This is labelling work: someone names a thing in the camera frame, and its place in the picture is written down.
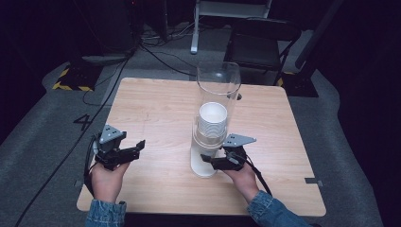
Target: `person's right hand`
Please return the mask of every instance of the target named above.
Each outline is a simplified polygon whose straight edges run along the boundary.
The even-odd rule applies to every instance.
[[[247,203],[259,192],[259,187],[256,184],[255,174],[248,164],[245,163],[244,167],[239,171],[235,170],[222,170],[232,180],[236,189],[242,194]]]

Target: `person's left hand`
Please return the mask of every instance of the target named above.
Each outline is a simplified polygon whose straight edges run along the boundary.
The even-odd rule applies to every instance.
[[[115,203],[121,191],[124,173],[129,166],[130,163],[125,163],[110,171],[101,163],[96,164],[91,171],[94,198],[98,201]]]

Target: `human hand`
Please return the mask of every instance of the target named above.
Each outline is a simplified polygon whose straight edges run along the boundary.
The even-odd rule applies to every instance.
[[[233,180],[236,190],[242,194],[247,203],[250,203],[259,192],[259,187],[256,184],[255,174],[251,166],[249,166],[247,163],[245,163],[239,171],[222,171]]]
[[[97,163],[90,173],[94,198],[98,201],[115,203],[121,191],[124,173],[129,166],[130,163],[125,163],[110,171],[103,164]]]

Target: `white paper cup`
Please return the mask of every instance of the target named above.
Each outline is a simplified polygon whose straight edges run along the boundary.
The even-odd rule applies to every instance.
[[[226,131],[227,110],[217,102],[208,102],[200,107],[198,131],[209,138],[221,136]]]

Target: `transparent cup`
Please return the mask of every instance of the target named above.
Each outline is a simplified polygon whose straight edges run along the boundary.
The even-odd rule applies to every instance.
[[[201,154],[215,157],[224,142],[241,86],[239,66],[233,62],[202,61],[191,144],[191,167],[201,177],[216,173]]]

